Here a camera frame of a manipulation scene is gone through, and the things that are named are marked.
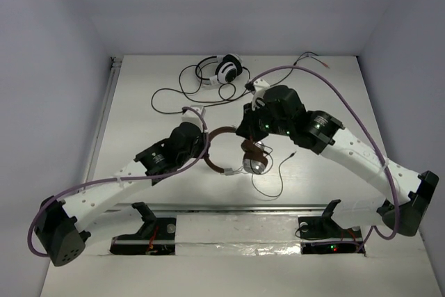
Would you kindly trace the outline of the brown silver headphones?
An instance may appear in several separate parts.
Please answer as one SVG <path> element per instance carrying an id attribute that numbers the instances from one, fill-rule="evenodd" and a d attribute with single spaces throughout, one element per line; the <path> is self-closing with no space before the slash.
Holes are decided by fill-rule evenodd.
<path id="1" fill-rule="evenodd" d="M 236 127 L 232 126 L 224 126 L 219 127 L 217 129 L 214 129 L 209 133 L 209 143 L 211 141 L 221 135 L 221 134 L 235 134 L 236 133 Z M 251 175 L 261 175 L 265 172 L 267 166 L 268 166 L 268 153 L 264 149 L 263 146 L 259 144 L 259 142 L 254 142 L 252 139 L 245 139 L 241 143 L 241 149 L 243 150 L 243 165 L 242 169 L 251 174 Z M 204 155 L 204 161 L 206 162 L 207 166 L 212 169 L 212 171 L 219 173 L 221 175 L 233 175 L 234 170 L 231 168 L 222 168 L 220 166 L 217 166 L 209 156 L 209 153 L 207 152 Z"/>

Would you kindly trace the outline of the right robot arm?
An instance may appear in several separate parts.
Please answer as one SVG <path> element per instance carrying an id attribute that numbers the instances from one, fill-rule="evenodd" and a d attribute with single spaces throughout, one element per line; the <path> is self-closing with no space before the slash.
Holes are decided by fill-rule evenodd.
<path id="1" fill-rule="evenodd" d="M 236 134 L 253 142 L 274 134 L 329 159 L 364 180 L 379 198 L 346 202 L 333 200 L 326 207 L 321 228 L 337 236 L 359 225 L 384 225 L 403 236 L 414 236 L 423 220 L 438 176 L 415 172 L 377 154 L 341 121 L 324 111 L 308 111 L 297 92 L 285 85 L 270 86 L 262 79 L 248 84 L 252 101 L 243 107 Z"/>

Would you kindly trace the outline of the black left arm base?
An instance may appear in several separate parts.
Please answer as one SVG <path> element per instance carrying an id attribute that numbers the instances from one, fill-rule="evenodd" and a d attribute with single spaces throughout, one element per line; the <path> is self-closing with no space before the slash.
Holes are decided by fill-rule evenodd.
<path id="1" fill-rule="evenodd" d="M 111 240 L 112 255 L 175 255 L 176 217 L 156 217 L 144 203 L 131 205 L 143 222 L 133 234 L 122 234 Z"/>

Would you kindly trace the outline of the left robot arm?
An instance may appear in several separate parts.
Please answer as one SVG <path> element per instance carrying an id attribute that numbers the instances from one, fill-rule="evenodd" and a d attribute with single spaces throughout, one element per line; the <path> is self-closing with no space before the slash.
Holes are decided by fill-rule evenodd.
<path id="1" fill-rule="evenodd" d="M 116 175 L 73 186 L 43 200 L 31 223 L 29 236 L 37 236 L 43 257 L 54 266 L 76 259 L 87 246 L 92 225 L 105 211 L 143 189 L 195 165 L 209 146 L 205 124 L 182 122 L 168 138 L 138 153 Z"/>

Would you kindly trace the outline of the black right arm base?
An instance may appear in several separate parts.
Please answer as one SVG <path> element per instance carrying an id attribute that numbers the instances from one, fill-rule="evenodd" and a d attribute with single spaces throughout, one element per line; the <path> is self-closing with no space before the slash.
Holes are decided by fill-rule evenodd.
<path id="1" fill-rule="evenodd" d="M 320 216 L 299 217 L 295 236 L 301 241 L 303 255 L 364 254 L 361 230 L 343 229 L 332 220 L 340 202 L 331 201 Z"/>

